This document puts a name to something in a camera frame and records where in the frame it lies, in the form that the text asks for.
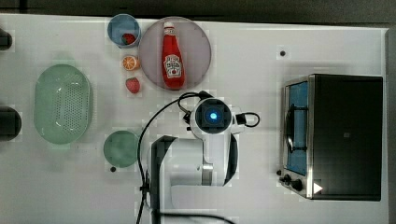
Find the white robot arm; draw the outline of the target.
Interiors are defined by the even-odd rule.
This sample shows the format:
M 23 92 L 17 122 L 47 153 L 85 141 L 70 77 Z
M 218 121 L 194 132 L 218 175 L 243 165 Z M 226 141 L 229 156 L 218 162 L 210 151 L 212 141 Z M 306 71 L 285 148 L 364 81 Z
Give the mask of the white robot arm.
M 223 187 L 238 164 L 238 145 L 232 128 L 234 113 L 216 98 L 201 100 L 191 111 L 192 138 L 164 135 L 148 153 L 151 224 L 233 224 L 216 215 L 177 209 L 174 186 Z

